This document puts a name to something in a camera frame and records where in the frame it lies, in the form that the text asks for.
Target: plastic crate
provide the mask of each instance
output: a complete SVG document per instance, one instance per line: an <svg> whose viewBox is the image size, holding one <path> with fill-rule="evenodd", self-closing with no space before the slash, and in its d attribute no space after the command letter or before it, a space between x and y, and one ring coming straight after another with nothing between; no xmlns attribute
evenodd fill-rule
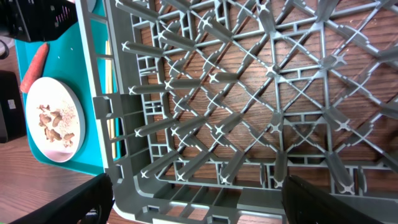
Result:
<svg viewBox="0 0 398 224"><path fill-rule="evenodd" d="M146 223L157 220L179 223L236 223L242 215L254 215L275 218L286 223L279 189L287 175L287 169L314 167L329 170L330 189L328 190L336 198L377 220L397 223L396 195L376 195L375 192L368 191L364 170L398 171L398 155L394 152L387 153L367 139L373 130L373 124L380 117L398 118L398 107L395 98L385 103L372 95L364 84L381 64L398 68L396 61L398 46L391 45L387 50L379 50L371 45L361 30L378 11L389 10L397 13L398 7L392 1L375 1L335 10L337 4L337 0L321 0L317 4L317 10L314 10L304 1L288 0L279 9L280 14L274 16L269 1L162 0L161 4L156 5L153 0L110 0L104 1L105 14L99 16L87 11L85 1L77 1L103 165L105 172L113 181L116 201L114 208L120 216ZM229 10L232 8L238 13L230 14ZM300 19L300 16L297 16L298 19L295 21L282 23L289 14L296 13L296 10L308 18ZM364 11L368 11L369 14L357 29L332 20ZM234 25L230 23L232 17L235 18ZM258 29L241 31L239 28L245 25L246 18L254 19L258 23ZM107 26L111 55L105 55L95 49L95 35L91 31L94 21ZM145 27L150 28L152 46L142 44L141 29ZM325 27L345 39L332 54L326 54ZM312 32L320 33L322 48L320 58L302 44ZM215 38L202 40L205 34ZM238 42L254 36L261 38L257 42L246 43L245 46ZM278 63L274 48L274 42L277 40L285 41L292 46L286 58ZM271 62L266 62L257 54L269 41L271 49L268 58ZM336 70L338 67L346 66L343 51L350 43L376 59L357 78L346 77ZM221 47L214 49L208 55L201 50L215 44L220 44ZM222 52L228 44L244 52L242 63L238 69L234 69L237 72L223 67L217 60L222 57ZM315 65L284 68L296 50L316 62ZM177 60L171 59L171 55L181 52L185 53L185 56ZM204 60L203 66L198 68L201 74L199 77L193 77L184 70L184 65L193 52ZM118 84L116 93L105 94L101 89L98 71L98 62L101 60L113 62ZM251 90L239 79L241 70L250 67L253 62L256 62L268 77L257 90ZM170 67L168 74L165 72L164 63ZM302 75L310 69L315 69L315 74ZM296 75L291 77L285 75L286 73ZM346 91L341 92L334 102L329 102L328 99L328 75L333 75L347 84ZM155 78L157 84L149 84L151 78ZM206 78L212 85L223 84L223 89L213 92L204 85ZM319 103L305 93L312 81L319 79L324 82L325 88L322 92L327 98L325 104ZM276 107L260 97L273 80L276 83ZM295 85L297 81L306 81L306 85L298 88ZM281 92L278 91L278 86L281 83L286 83L297 91L284 107L279 103ZM244 93L249 95L248 103L241 111L235 111L223 102L225 95L234 86L240 86ZM187 90L189 93L180 96L176 94L177 90ZM203 91L209 101L203 114L197 113L190 106L189 99L197 90ZM350 119L336 107L357 92L376 103L380 110L362 126L354 129L349 124ZM158 94L159 99L152 99L153 94ZM317 109L296 113L286 112L300 95L309 99ZM175 104L174 108L170 107L171 101ZM260 131L243 116L254 102L267 108L268 114L272 116L269 124ZM217 108L228 111L230 115L212 125L208 122L208 118ZM191 113L193 118L181 121L178 119L181 113ZM311 115L317 115L318 118L315 121L307 119L307 116ZM292 121L288 119L290 116L299 116L300 119ZM119 136L110 139L106 121L115 118L120 118L123 131ZM239 124L243 124L252 136L251 143L243 149L226 138ZM309 125L310 128L303 131L299 128L301 125ZM326 146L317 144L311 137L315 128L321 125L326 127ZM196 137L204 126L210 130L214 139L211 147L206 147ZM290 146L283 146L282 132L285 127L292 128L297 135ZM333 148L332 132L341 129L350 132L351 135ZM162 130L165 132L165 142L158 142L156 132ZM280 144L276 145L266 139L263 136L266 132L277 133ZM175 147L175 139L180 141L178 147ZM111 145L117 142L123 145L122 157L114 160ZM303 142L318 151L292 153L291 150ZM340 159L339 152L360 142L365 142L380 153L381 160L343 162ZM271 149L274 159L246 157L246 153L255 144L260 144L264 149ZM232 158L215 156L214 150L217 146L230 148L234 151L234 156ZM186 147L197 148L198 154L194 158L184 157L182 152ZM194 176L204 164L211 164L215 168L215 179ZM175 175L165 175L171 165L175 169ZM235 181L236 174L245 165L258 167L258 182ZM179 215L176 217L168 215L175 209L180 209ZM201 220L194 220L190 216L197 209L206 210Z"/></svg>

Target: black device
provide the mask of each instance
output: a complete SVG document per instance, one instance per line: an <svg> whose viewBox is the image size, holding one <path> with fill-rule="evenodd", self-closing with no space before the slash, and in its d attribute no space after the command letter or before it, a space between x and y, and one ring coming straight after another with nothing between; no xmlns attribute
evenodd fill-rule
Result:
<svg viewBox="0 0 398 224"><path fill-rule="evenodd" d="M381 224L294 175L284 180L282 200L290 224Z"/></svg>
<svg viewBox="0 0 398 224"><path fill-rule="evenodd" d="M4 49L6 49L4 53L0 55L0 60L6 59L6 57L8 57L8 55L10 54L10 50L8 49L8 46L6 43L4 43L4 41L0 40L0 44L3 44Z"/></svg>
<svg viewBox="0 0 398 224"><path fill-rule="evenodd" d="M0 71L0 143L26 135L24 109L17 77Z"/></svg>
<svg viewBox="0 0 398 224"><path fill-rule="evenodd" d="M111 179L100 174L10 224L105 224L113 203Z"/></svg>
<svg viewBox="0 0 398 224"><path fill-rule="evenodd" d="M58 39L77 22L67 0L0 0L0 35L25 42Z"/></svg>

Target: teal cutting board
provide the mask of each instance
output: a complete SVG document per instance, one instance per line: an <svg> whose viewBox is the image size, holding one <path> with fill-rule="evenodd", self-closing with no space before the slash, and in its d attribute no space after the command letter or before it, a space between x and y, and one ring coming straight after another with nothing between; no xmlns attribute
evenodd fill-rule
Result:
<svg viewBox="0 0 398 224"><path fill-rule="evenodd" d="M98 1L94 13L104 15L103 5ZM106 26L99 23L91 23L95 36L96 51L105 52L105 42L108 39ZM30 61L42 42L25 43L16 41L17 59L21 80L27 71ZM80 150L68 162L57 163L47 159L37 148L27 128L27 138L34 157L45 164L63 167L78 172L98 175L103 170L100 144L96 129L93 104L88 84L87 70L81 43L79 24L69 28L58 40L49 42L50 50L44 67L43 76L52 77L67 84L76 94L83 107L86 119L86 136ZM98 65L101 79L104 78L104 63ZM23 96L23 104L26 104L27 95Z"/></svg>

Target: carrot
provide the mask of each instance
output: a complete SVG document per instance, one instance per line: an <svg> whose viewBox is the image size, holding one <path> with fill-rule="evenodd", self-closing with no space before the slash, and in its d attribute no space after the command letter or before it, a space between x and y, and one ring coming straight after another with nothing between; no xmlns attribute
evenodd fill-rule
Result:
<svg viewBox="0 0 398 224"><path fill-rule="evenodd" d="M39 47L39 49L37 49L37 52L33 57L32 62L30 63L29 68L25 73L25 77L21 83L20 89L23 93L28 93L33 82L42 76L45 58L47 57L48 52L48 43L44 43Z"/></svg>

